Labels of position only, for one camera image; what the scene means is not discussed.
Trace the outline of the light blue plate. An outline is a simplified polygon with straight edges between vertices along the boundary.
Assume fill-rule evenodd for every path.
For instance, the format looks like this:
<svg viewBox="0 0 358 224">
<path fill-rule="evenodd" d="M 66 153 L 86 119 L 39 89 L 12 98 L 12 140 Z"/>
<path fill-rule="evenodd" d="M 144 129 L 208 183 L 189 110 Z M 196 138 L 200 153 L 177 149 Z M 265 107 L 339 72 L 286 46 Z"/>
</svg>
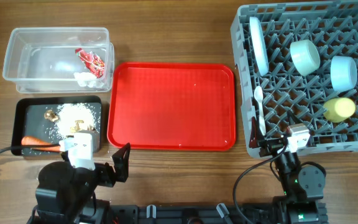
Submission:
<svg viewBox="0 0 358 224">
<path fill-rule="evenodd" d="M 265 76 L 269 72 L 269 61 L 262 26 L 257 17 L 250 17 L 249 25 L 257 67 L 260 75 Z"/>
</svg>

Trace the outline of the red snack wrapper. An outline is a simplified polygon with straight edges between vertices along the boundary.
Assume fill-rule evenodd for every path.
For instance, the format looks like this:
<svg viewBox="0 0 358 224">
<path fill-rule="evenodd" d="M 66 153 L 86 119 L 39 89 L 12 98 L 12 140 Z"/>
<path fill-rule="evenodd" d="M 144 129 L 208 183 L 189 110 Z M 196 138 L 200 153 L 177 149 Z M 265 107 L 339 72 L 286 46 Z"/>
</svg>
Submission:
<svg viewBox="0 0 358 224">
<path fill-rule="evenodd" d="M 104 75 L 105 63 L 97 54 L 85 52 L 82 48 L 76 49 L 75 53 L 96 78 Z"/>
</svg>

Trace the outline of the white tissue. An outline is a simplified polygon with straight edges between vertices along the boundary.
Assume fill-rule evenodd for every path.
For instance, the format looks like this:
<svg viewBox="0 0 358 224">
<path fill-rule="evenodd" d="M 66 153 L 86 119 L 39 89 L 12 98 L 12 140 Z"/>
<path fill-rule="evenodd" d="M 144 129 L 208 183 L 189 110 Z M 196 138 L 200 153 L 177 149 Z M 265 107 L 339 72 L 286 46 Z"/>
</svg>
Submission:
<svg viewBox="0 0 358 224">
<path fill-rule="evenodd" d="M 75 72 L 74 78 L 77 81 L 77 84 L 80 87 L 90 87 L 90 88 L 99 88 L 100 82 L 98 81 L 98 78 L 90 72 Z"/>
</svg>

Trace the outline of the orange carrot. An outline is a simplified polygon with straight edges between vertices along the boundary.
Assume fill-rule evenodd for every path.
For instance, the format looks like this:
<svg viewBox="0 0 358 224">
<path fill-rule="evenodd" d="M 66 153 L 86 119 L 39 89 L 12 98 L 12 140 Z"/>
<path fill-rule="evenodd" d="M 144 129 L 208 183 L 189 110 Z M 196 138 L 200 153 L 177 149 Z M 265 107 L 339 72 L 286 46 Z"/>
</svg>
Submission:
<svg viewBox="0 0 358 224">
<path fill-rule="evenodd" d="M 21 140 L 23 146 L 35 146 L 34 149 L 48 152 L 60 152 L 60 145 L 52 146 L 52 143 L 37 139 L 33 136 L 24 136 Z"/>
</svg>

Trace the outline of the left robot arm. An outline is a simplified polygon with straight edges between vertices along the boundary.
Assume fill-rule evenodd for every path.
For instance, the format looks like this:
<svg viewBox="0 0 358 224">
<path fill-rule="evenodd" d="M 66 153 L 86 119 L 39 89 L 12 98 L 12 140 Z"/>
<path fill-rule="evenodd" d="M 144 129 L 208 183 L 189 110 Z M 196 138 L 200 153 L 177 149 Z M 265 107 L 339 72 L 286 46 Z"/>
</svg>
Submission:
<svg viewBox="0 0 358 224">
<path fill-rule="evenodd" d="M 110 203 L 98 200 L 94 191 L 127 180 L 130 151 L 127 143 L 112 155 L 113 166 L 96 163 L 91 170 L 74 168 L 67 158 L 45 166 L 38 176 L 37 205 L 27 222 L 119 223 Z"/>
</svg>

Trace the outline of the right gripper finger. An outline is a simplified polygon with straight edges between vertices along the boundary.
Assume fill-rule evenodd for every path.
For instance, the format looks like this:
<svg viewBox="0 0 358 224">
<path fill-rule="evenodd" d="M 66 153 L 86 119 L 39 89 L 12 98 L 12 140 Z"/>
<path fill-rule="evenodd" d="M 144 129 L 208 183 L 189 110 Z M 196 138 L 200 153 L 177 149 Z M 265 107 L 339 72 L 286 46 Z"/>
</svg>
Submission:
<svg viewBox="0 0 358 224">
<path fill-rule="evenodd" d="M 287 120 L 289 126 L 300 124 L 300 120 L 294 115 L 291 110 L 287 110 Z"/>
<path fill-rule="evenodd" d="M 251 119 L 251 131 L 250 131 L 250 140 L 249 147 L 257 148 L 261 147 L 264 143 L 264 136 L 259 127 L 259 119 L 255 116 Z"/>
</svg>

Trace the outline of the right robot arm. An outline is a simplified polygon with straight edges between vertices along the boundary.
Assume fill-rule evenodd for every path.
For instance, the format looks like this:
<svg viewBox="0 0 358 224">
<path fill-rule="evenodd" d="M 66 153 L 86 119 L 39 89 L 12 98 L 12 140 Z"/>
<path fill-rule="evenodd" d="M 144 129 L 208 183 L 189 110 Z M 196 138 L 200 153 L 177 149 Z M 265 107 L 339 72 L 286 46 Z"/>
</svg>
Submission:
<svg viewBox="0 0 358 224">
<path fill-rule="evenodd" d="M 259 156 L 272 156 L 271 170 L 281 183 L 283 196 L 268 205 L 246 211 L 257 223 L 327 223 L 327 208 L 320 200 L 326 171 L 315 162 L 300 162 L 297 151 L 305 147 L 310 130 L 291 111 L 286 112 L 289 126 L 280 138 L 263 137 L 258 119 L 252 118 L 250 145 L 259 147 Z"/>
</svg>

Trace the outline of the yellow plastic cup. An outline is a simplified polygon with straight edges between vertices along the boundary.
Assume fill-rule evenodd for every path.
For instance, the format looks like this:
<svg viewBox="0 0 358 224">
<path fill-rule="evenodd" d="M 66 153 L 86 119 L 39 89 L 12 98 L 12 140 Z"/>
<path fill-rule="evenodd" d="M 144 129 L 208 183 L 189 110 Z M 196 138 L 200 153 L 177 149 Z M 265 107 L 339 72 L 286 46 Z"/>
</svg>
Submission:
<svg viewBox="0 0 358 224">
<path fill-rule="evenodd" d="M 356 104 L 350 98 L 333 98 L 324 103 L 324 117 L 333 123 L 350 118 L 356 111 Z"/>
</svg>

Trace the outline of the white plastic spoon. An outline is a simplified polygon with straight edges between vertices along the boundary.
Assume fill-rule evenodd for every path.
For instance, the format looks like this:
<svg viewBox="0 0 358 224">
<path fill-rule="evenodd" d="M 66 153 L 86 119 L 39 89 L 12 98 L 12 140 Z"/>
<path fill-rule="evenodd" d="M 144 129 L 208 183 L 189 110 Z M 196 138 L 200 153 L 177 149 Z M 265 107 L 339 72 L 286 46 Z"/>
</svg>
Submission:
<svg viewBox="0 0 358 224">
<path fill-rule="evenodd" d="M 256 100 L 259 108 L 259 129 L 263 136 L 266 135 L 266 125 L 264 119 L 263 99 L 264 94 L 261 86 L 257 86 L 254 90 L 254 99 Z"/>
</svg>

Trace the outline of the light blue bowl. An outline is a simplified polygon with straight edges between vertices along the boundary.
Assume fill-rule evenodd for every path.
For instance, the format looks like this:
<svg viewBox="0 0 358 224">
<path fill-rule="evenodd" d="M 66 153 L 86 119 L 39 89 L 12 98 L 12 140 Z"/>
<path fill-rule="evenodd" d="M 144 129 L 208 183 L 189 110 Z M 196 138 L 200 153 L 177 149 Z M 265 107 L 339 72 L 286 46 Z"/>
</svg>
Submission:
<svg viewBox="0 0 358 224">
<path fill-rule="evenodd" d="M 357 67 L 353 58 L 334 56 L 331 60 L 331 84 L 334 91 L 351 90 L 357 83 Z"/>
</svg>

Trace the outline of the brown walnut piece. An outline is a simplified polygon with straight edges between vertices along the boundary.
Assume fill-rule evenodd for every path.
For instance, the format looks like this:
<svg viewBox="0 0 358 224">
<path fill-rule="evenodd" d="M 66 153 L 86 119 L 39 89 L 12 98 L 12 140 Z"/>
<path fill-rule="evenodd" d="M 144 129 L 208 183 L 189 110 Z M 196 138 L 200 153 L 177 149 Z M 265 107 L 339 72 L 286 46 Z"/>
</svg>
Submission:
<svg viewBox="0 0 358 224">
<path fill-rule="evenodd" d="M 47 110 L 44 113 L 44 118 L 55 123 L 59 120 L 59 116 L 53 110 Z"/>
</svg>

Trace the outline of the green bowl with rice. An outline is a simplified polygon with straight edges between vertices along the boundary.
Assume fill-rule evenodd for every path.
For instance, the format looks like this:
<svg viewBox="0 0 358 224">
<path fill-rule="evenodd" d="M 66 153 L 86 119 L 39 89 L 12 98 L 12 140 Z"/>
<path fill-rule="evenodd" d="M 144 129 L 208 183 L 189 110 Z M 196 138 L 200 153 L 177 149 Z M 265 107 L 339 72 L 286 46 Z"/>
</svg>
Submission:
<svg viewBox="0 0 358 224">
<path fill-rule="evenodd" d="M 320 66 L 319 52 L 310 40 L 292 42 L 290 54 L 296 70 L 304 77 L 316 71 Z"/>
</svg>

